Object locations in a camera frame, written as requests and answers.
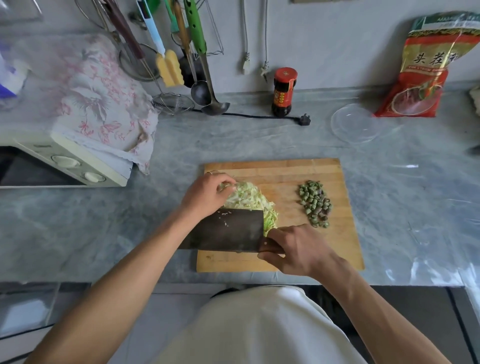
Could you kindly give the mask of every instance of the gray marble countertop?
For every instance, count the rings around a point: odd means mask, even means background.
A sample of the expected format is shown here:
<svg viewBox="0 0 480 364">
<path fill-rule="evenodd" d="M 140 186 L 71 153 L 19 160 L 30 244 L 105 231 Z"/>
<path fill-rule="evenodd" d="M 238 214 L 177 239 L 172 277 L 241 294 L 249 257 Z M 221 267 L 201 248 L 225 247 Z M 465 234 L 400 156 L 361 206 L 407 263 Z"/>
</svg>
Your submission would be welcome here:
<svg viewBox="0 0 480 364">
<path fill-rule="evenodd" d="M 333 136 L 332 114 L 357 100 L 295 102 L 288 120 L 160 117 L 149 176 L 108 189 L 0 190 L 0 280 L 95 281 L 179 203 L 201 165 L 214 161 L 340 158 L 373 285 L 480 284 L 480 118 L 466 93 L 442 98 L 436 118 L 379 119 L 376 139 Z M 269 106 L 232 106 L 268 113 Z M 314 283 L 281 273 L 197 274 L 177 251 L 163 282 Z"/>
</svg>

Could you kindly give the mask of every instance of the forearm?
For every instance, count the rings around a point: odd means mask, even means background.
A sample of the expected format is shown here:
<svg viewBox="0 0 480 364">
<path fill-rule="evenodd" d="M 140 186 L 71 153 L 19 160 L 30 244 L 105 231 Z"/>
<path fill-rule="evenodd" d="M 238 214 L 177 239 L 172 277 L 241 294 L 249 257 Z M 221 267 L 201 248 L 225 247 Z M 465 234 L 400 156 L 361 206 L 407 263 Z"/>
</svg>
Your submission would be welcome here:
<svg viewBox="0 0 480 364">
<path fill-rule="evenodd" d="M 385 301 L 341 258 L 331 263 L 330 274 L 314 278 L 337 299 L 362 338 L 376 364 L 449 364 L 420 331 Z"/>
<path fill-rule="evenodd" d="M 138 245 L 59 323 L 28 364 L 106 363 L 145 307 L 165 265 L 197 221 L 174 212 L 149 239 Z"/>
</svg>

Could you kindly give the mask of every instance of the dial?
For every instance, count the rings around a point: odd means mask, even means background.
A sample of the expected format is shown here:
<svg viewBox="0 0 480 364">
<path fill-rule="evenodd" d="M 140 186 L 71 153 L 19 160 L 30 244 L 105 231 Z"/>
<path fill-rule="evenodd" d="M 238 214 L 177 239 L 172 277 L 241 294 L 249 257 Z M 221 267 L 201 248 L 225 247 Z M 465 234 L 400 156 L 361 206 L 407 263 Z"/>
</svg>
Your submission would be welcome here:
<svg viewBox="0 0 480 364">
<path fill-rule="evenodd" d="M 101 174 L 93 173 L 93 172 L 85 172 L 84 177 L 87 181 L 90 181 L 92 183 L 103 182 L 106 180 L 106 178 Z"/>
<path fill-rule="evenodd" d="M 81 165 L 76 159 L 66 156 L 52 156 L 52 160 L 61 168 L 75 168 Z"/>
</svg>

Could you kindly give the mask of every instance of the person's left hand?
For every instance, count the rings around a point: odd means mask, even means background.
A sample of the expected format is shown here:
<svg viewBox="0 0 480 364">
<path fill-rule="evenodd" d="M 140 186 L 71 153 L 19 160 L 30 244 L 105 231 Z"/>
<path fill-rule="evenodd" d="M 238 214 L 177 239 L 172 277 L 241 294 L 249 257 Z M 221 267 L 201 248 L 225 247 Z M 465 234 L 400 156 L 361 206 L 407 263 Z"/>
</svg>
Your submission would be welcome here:
<svg viewBox="0 0 480 364">
<path fill-rule="evenodd" d="M 230 183 L 232 186 L 220 191 L 221 183 Z M 193 213 L 200 221 L 223 206 L 228 196 L 235 191 L 236 183 L 237 181 L 226 173 L 206 173 L 189 187 L 180 207 Z"/>
</svg>

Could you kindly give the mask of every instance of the red lid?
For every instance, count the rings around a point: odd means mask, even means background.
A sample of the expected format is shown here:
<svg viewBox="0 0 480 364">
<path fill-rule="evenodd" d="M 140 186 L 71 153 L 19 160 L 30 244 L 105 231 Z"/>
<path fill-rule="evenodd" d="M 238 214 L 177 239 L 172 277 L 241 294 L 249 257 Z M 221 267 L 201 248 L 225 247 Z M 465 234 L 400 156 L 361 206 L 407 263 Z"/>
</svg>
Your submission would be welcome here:
<svg viewBox="0 0 480 364">
<path fill-rule="evenodd" d="M 282 67 L 275 71 L 275 78 L 277 81 L 289 83 L 291 80 L 296 80 L 298 73 L 290 67 Z"/>
</svg>

